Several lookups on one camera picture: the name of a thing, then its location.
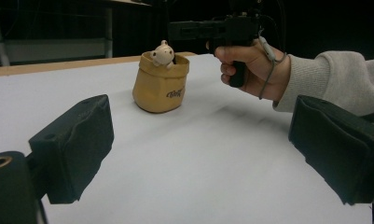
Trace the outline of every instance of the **dark wall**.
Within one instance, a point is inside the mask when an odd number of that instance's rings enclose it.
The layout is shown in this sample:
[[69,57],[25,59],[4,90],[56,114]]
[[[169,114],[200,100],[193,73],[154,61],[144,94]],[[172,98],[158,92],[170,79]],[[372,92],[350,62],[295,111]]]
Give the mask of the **dark wall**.
[[[49,1],[0,0],[0,21],[8,38],[80,38],[104,35],[103,10],[109,5],[93,0]],[[204,21],[230,13],[228,0],[169,0],[166,17],[162,0],[151,0],[147,10],[112,5],[114,9],[114,56],[138,55],[152,50],[166,38],[169,21]],[[313,58],[326,50],[354,50],[374,58],[374,0],[284,0],[286,12],[285,50],[299,57]],[[276,0],[264,0],[263,14],[281,28]],[[272,26],[263,35],[274,47],[279,42]],[[204,40],[174,44],[175,51],[206,53]]]
[[[210,20],[229,12],[228,0],[179,0],[173,5],[177,20]],[[286,45],[288,53],[313,58],[326,50],[354,50],[368,59],[374,58],[374,0],[283,0],[286,13]],[[264,0],[263,14],[281,26],[280,9],[276,0]],[[263,35],[279,47],[270,25]],[[201,46],[188,46],[190,51],[205,52]]]

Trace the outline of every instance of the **white table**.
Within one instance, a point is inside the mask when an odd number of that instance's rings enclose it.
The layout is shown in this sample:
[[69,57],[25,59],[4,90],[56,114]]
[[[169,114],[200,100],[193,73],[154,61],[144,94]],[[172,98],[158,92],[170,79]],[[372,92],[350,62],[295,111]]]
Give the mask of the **white table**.
[[27,156],[67,109],[109,96],[113,148],[79,202],[43,198],[49,223],[372,223],[371,204],[342,204],[288,141],[291,114],[222,84],[213,55],[187,57],[184,101],[164,114],[133,101],[138,62],[0,76],[0,152]]

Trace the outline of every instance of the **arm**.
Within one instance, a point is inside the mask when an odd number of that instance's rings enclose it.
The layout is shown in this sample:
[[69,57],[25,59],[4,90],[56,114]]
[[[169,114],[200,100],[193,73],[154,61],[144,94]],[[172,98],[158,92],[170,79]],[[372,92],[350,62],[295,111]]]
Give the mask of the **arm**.
[[374,112],[374,60],[357,52],[328,51],[314,60],[290,55],[291,75],[276,111],[292,112],[299,94],[327,100],[357,116]]
[[[276,57],[284,54],[273,48]],[[232,61],[245,62],[244,85],[240,90],[258,96],[270,72],[270,61],[255,42],[250,47],[220,47],[215,57],[221,61],[221,80],[229,84],[235,69]],[[273,108],[293,112],[300,94],[327,100],[357,116],[374,112],[374,60],[366,61],[357,52],[328,51],[315,59],[288,55],[276,64],[263,98],[273,101]]]

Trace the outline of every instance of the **gray sweater sleeve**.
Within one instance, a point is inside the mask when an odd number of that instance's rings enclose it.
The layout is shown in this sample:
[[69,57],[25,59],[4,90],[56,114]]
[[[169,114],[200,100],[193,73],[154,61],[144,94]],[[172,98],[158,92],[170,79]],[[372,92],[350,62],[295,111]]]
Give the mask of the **gray sweater sleeve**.
[[314,60],[291,58],[291,77],[276,111],[293,112],[300,94],[327,100],[357,116],[374,112],[374,60],[352,51],[328,51]]

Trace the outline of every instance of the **human hand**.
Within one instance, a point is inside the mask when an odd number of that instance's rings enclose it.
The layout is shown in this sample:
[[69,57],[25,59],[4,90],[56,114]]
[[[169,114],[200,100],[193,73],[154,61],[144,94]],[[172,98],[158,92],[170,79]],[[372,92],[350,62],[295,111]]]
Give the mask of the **human hand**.
[[[272,50],[276,55],[276,60],[283,58],[283,52],[276,48],[272,48]],[[223,83],[228,85],[230,77],[236,73],[233,62],[243,62],[247,69],[245,69],[244,84],[239,89],[254,96],[259,96],[263,88],[265,88],[261,95],[262,98],[274,102],[281,100],[291,73],[291,63],[288,56],[285,56],[280,63],[275,63],[266,87],[264,85],[270,74],[272,61],[269,60],[265,50],[257,40],[250,47],[218,47],[215,50],[215,57],[222,63],[221,72],[223,74],[221,80]]]

